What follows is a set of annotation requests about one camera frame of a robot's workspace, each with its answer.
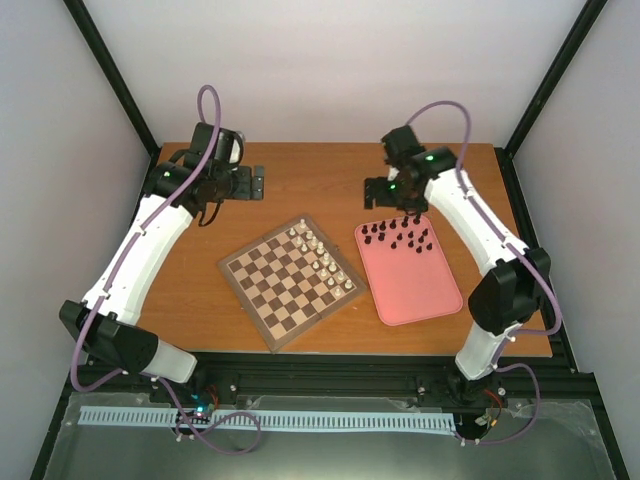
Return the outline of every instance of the chessboard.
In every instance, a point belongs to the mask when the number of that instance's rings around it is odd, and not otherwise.
[[[272,352],[366,291],[365,282],[308,215],[218,266]]]

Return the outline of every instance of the purple cable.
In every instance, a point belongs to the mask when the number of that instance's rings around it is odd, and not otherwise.
[[[216,106],[215,124],[213,126],[213,134],[211,135],[209,144],[207,145],[207,148],[202,154],[202,158],[200,159],[200,162],[198,162],[198,165],[196,166],[196,168],[193,170],[193,172],[191,172],[191,175],[189,175],[189,177],[187,177],[184,183],[180,185],[180,187],[178,187],[176,191],[169,196],[169,198],[167,198],[158,208],[156,208],[156,210],[151,215],[149,215],[149,217],[144,222],[140,224],[140,228],[142,228],[143,230],[146,229],[149,226],[149,224],[153,222],[153,220],[158,215],[160,215],[160,212],[162,212],[165,208],[171,205],[171,203],[173,203],[173,201],[179,195],[181,195],[182,192],[184,192],[185,189],[189,187],[189,185],[191,185],[195,181],[197,176],[200,174],[200,172],[204,168],[204,165],[207,159],[211,155],[211,152],[213,152],[213,149],[216,146],[216,142],[218,141],[218,135],[220,134],[220,122],[222,120],[222,114],[221,114],[221,108],[220,108],[220,97],[218,96],[218,92],[216,92],[216,89],[213,88],[211,85],[204,85],[200,89],[200,91],[198,92],[197,104],[198,104],[198,115],[200,117],[200,121],[202,122],[205,121],[204,114],[202,111],[202,97],[206,91],[211,92],[211,94],[213,95],[215,106]],[[109,276],[107,277],[107,280],[104,284],[104,291],[106,294],[109,293],[109,290],[113,286],[113,282],[116,278],[116,275],[120,271],[122,264],[124,263],[125,259],[127,258],[127,255],[135,245],[138,238],[140,238],[140,233],[136,233],[132,235],[129,241],[127,242],[127,244],[125,245],[125,247],[122,249],[122,252],[118,256],[118,259],[116,260],[113,266],[113,269],[109,273]],[[119,375],[123,371],[121,368],[117,368],[112,372],[108,373],[107,375],[105,375],[104,377],[102,377],[100,380],[96,381],[95,383],[87,387],[80,385],[80,382],[78,381],[78,363],[80,360],[80,353],[82,352],[82,346],[84,345],[84,341],[87,338],[87,333],[89,332],[89,329],[91,328],[91,325],[93,324],[93,321],[95,320],[96,315],[98,314],[98,311],[100,310],[100,307],[102,306],[102,303],[104,302],[105,299],[106,297],[104,295],[101,297],[98,297],[98,300],[96,301],[95,305],[91,308],[91,311],[89,312],[89,315],[87,316],[87,319],[85,320],[84,325],[80,330],[80,333],[78,335],[78,340],[73,350],[73,356],[71,358],[70,377],[71,377],[71,384],[73,385],[73,388],[75,388],[79,392],[91,392],[96,388],[98,388],[100,385],[111,380],[116,375]]]
[[[509,435],[506,438],[501,438],[500,440],[487,440],[487,441],[480,440],[478,445],[483,445],[483,446],[502,445],[504,443],[511,442],[512,440],[516,440],[521,436],[523,436],[525,433],[527,433],[529,430],[531,430],[531,428],[533,428],[533,425],[536,423],[536,420],[538,420],[538,415],[540,414],[540,401],[541,401],[540,385],[538,384],[538,379],[536,378],[536,375],[531,369],[531,367],[525,363],[514,363],[513,365],[509,365],[508,367],[498,368],[496,369],[496,372],[504,373],[510,370],[514,370],[516,368],[524,368],[527,371],[527,373],[529,373],[529,375],[531,376],[531,381],[533,382],[533,388],[535,389],[535,392],[536,392],[536,407],[533,411],[533,416],[521,430],[518,430],[513,435]],[[454,435],[460,441],[465,440],[460,436],[458,432],[455,432]]]
[[[217,422],[213,423],[212,425],[207,427],[205,430],[200,432],[191,423],[191,420],[189,419],[189,415],[187,415],[187,412],[185,412],[184,408],[182,408],[182,404],[180,403],[180,400],[178,400],[178,396],[176,395],[176,392],[173,390],[173,388],[171,388],[171,385],[169,384],[169,382],[167,382],[167,380],[165,380],[164,378],[158,378],[158,381],[164,386],[164,388],[167,389],[167,393],[171,397],[171,400],[173,400],[173,403],[175,404],[176,408],[178,409],[178,412],[180,412],[180,416],[184,420],[184,423],[187,424],[187,426],[193,432],[193,434],[196,436],[196,438],[198,440],[200,440],[202,443],[204,443],[210,449],[212,449],[212,450],[214,450],[214,451],[216,451],[218,453],[221,453],[223,455],[243,455],[245,453],[249,453],[251,450],[256,448],[256,446],[258,446],[258,444],[260,443],[260,438],[262,437],[262,428],[260,427],[260,420],[258,420],[258,417],[256,417],[255,415],[252,415],[252,414],[250,414],[248,412],[233,412],[233,413],[230,413],[229,415],[225,415],[224,417],[220,418]],[[244,450],[237,450],[237,451],[236,450],[224,450],[224,449],[214,445],[213,443],[209,442],[204,437],[207,433],[211,432],[212,430],[214,430],[219,425],[227,422],[228,420],[230,420],[230,419],[232,419],[234,417],[246,417],[246,418],[248,418],[249,420],[251,420],[255,424],[255,426],[256,426],[256,437],[253,440],[253,443],[249,447],[245,448]]]

